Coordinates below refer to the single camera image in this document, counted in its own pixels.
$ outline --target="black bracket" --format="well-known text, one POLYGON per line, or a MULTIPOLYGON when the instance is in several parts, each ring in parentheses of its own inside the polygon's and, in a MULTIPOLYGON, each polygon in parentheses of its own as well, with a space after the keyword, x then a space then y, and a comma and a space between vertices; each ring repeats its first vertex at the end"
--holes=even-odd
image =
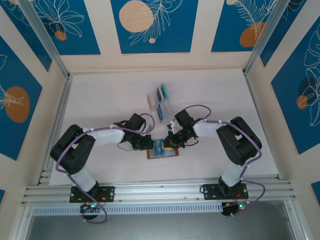
POLYGON ((232 191, 228 193, 227 197, 220 191, 219 184, 204 184, 200 187, 200 192, 203 194, 204 200, 236 199, 238 194, 245 199, 249 198, 245 183, 239 183, 232 187, 232 191))
MULTIPOLYGON (((99 186, 97 188, 97 197, 95 198, 99 203, 113 203, 115 197, 114 186, 99 186)), ((86 203, 92 202, 83 192, 76 186, 71 187, 70 203, 86 203)))

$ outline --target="wire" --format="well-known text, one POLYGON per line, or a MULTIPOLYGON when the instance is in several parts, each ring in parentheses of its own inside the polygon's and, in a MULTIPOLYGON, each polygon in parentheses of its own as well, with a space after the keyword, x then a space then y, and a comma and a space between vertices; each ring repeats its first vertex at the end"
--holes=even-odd
POLYGON ((135 131, 135 130, 131 130, 131 129, 128 129, 128 128, 124 128, 124 127, 118 127, 118 126, 106 126, 106 127, 100 127, 100 128, 96 128, 96 129, 90 129, 90 130, 87 130, 87 131, 84 131, 83 133, 81 133, 79 136, 77 136, 74 140, 72 140, 69 145, 65 148, 65 150, 63 150, 62 154, 60 155, 60 157, 58 158, 58 160, 56 161, 56 165, 55 165, 55 170, 57 172, 60 172, 60 173, 63 173, 63 174, 66 174, 66 176, 71 180, 71 182, 84 194, 86 195, 92 202, 96 203, 99 208, 104 212, 104 219, 102 221, 88 221, 84 218, 84 213, 85 211, 82 213, 82 218, 83 218, 83 221, 86 222, 86 223, 89 223, 89 224, 103 224, 107 221, 107 218, 108 218, 108 214, 107 214, 107 211, 105 210, 105 208, 97 201, 95 200, 92 196, 90 196, 85 190, 83 190, 78 184, 77 182, 73 179, 73 177, 65 170, 62 170, 59 168, 60 166, 60 163, 62 161, 62 159, 64 158, 64 156, 66 155, 66 153, 69 151, 69 149, 77 142, 79 141, 83 136, 85 136, 86 134, 88 133, 92 133, 92 132, 100 132, 100 131, 105 131, 105 130, 109 130, 109 129, 116 129, 116 130, 123 130, 123 131, 128 131, 128 132, 131 132, 131 133, 135 133, 135 134, 149 134, 151 133, 151 131, 155 128, 155 125, 156 125, 156 122, 155 122, 155 119, 149 114, 149 113, 142 113, 141 115, 148 115, 151 117, 152 119, 152 122, 153 122, 153 125, 151 127, 151 129, 149 131, 146 131, 146 132, 139 132, 139 131, 135 131))
POLYGON ((245 197, 241 196, 238 192, 236 193, 236 195, 237 195, 238 197, 242 198, 243 200, 248 200, 248 198, 245 198, 245 197))
POLYGON ((130 150, 124 149, 124 148, 120 147, 119 144, 120 144, 120 143, 118 143, 117 146, 118 146, 118 148, 120 148, 121 150, 124 150, 124 151, 127 151, 127 152, 131 152, 131 151, 134 150, 133 148, 130 149, 130 150))
POLYGON ((185 144, 185 146, 186 146, 186 147, 194 146, 194 145, 196 145, 197 143, 199 143, 199 140, 198 140, 198 139, 196 139, 195 137, 194 137, 194 140, 196 140, 196 142, 195 142, 195 143, 192 143, 192 144, 189 144, 189 145, 186 145, 186 144, 185 144))
POLYGON ((256 200, 254 200, 253 202, 251 202, 250 204, 248 204, 243 210, 240 210, 240 211, 236 212, 235 214, 233 214, 233 216, 238 215, 238 214, 240 214, 241 212, 243 212, 244 210, 250 208, 252 205, 254 205, 255 203, 257 203, 257 202, 265 195, 265 193, 266 193, 266 187, 265 187, 263 184, 258 183, 258 182, 255 182, 255 181, 244 180, 244 179, 243 179, 242 181, 245 182, 245 183, 247 183, 247 184, 256 184, 256 185, 259 185, 259 186, 261 186, 261 187, 263 188, 263 190, 262 190, 261 195, 260 195, 259 197, 257 197, 256 200))
POLYGON ((187 106, 187 107, 186 107, 185 109, 183 109, 183 110, 187 110, 187 109, 193 108, 193 107, 202 107, 202 108, 205 108, 205 109, 208 109, 208 110, 209 110, 209 113, 204 117, 204 119, 207 119, 207 118, 211 115, 211 109, 210 109, 210 107, 205 106, 205 105, 202 105, 202 104, 190 105, 190 106, 187 106))

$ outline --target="metal frame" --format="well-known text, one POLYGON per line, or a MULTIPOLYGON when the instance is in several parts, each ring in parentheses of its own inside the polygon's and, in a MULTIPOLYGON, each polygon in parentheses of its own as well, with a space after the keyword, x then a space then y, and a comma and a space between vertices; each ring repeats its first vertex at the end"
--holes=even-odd
POLYGON ((50 157, 50 150, 52 149, 52 147, 54 146, 54 144, 56 143, 56 141, 59 139, 59 136, 60 136, 61 127, 62 127, 63 119, 65 116, 66 108, 67 108, 69 93, 71 90, 72 80, 73 80, 72 77, 68 78, 68 80, 65 82, 62 94, 60 96, 59 104, 58 104, 58 107, 56 109, 56 113, 54 116, 53 126, 50 131, 50 137, 49 137, 48 143, 45 147, 45 153, 44 153, 44 158, 43 158, 43 162, 42 162, 42 167, 39 169, 39 171, 37 173, 36 182, 34 183, 35 185, 40 184, 41 179, 44 175, 44 171, 47 170, 47 171, 51 172, 51 169, 53 167, 54 161, 50 157))
MULTIPOLYGON (((275 200, 295 200, 296 196, 289 180, 279 180, 277 175, 248 176, 248 180, 257 181, 265 185, 267 191, 262 201, 275 200)), ((140 183, 109 183, 101 186, 114 186, 114 203, 112 204, 183 204, 212 202, 223 203, 232 202, 233 199, 212 200, 204 199, 200 192, 203 184, 217 184, 218 178, 191 179, 191 180, 171 180, 171 181, 151 181, 140 183)), ((39 185, 28 186, 22 206, 60 206, 78 205, 69 203, 71 185, 39 185)), ((262 188, 255 184, 247 184, 249 200, 254 201, 262 193, 262 188)))
POLYGON ((279 0, 277 1, 274 9, 272 10, 268 20, 266 21, 266 25, 263 28, 261 35, 256 41, 255 46, 251 52, 250 58, 244 67, 244 75, 247 76, 252 69, 253 65, 256 63, 263 49, 265 48, 271 34, 275 30, 283 12, 286 10, 288 3, 290 0, 279 0))
POLYGON ((64 62, 62 61, 60 54, 52 42, 45 26, 42 24, 38 14, 36 13, 34 7, 30 3, 29 0, 16 0, 22 13, 24 14, 25 18, 30 23, 33 31, 35 32, 36 36, 39 38, 40 42, 42 43, 43 47, 49 54, 52 61, 55 63, 58 71, 62 74, 62 76, 67 79, 69 77, 69 73, 67 67, 65 66, 64 62))

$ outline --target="beige wall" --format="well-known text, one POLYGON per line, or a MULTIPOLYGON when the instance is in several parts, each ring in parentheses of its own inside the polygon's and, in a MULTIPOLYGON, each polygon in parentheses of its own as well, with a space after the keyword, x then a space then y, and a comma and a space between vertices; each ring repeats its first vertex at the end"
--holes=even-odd
POLYGON ((18 160, 14 161, 0 154, 0 189, 5 190, 0 209, 0 239, 5 240, 15 227, 13 222, 26 186, 35 184, 64 79, 54 65, 51 65, 49 72, 45 70, 1 7, 0 36, 42 85, 18 160))
POLYGON ((319 9, 319 0, 307 0, 270 62, 263 67, 259 59, 249 74, 262 124, 279 171, 285 179, 291 180, 315 239, 320 239, 320 205, 311 183, 320 181, 320 144, 300 155, 297 153, 271 81, 319 17, 319 9))

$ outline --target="white work surface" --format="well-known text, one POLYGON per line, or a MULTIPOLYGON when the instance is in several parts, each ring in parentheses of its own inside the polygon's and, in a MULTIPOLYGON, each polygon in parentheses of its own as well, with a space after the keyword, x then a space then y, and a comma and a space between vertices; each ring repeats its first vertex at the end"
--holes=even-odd
MULTIPOLYGON (((105 127, 128 120, 133 113, 149 113, 147 95, 161 83, 166 84, 174 113, 189 105, 203 104, 212 110, 209 120, 242 117, 261 140, 263 153, 245 174, 278 173, 241 69, 75 75, 61 135, 73 124, 82 128, 105 127)), ((208 110, 193 107, 187 111, 197 119, 204 117, 208 110)), ((162 139, 168 131, 159 125, 151 135, 152 139, 162 139)), ((228 161, 218 138, 202 137, 197 145, 179 149, 179 156, 158 159, 147 159, 146 151, 121 150, 116 144, 100 146, 91 151, 86 167, 99 183, 143 182, 219 177, 228 161)), ((70 183, 53 167, 50 185, 70 183)))

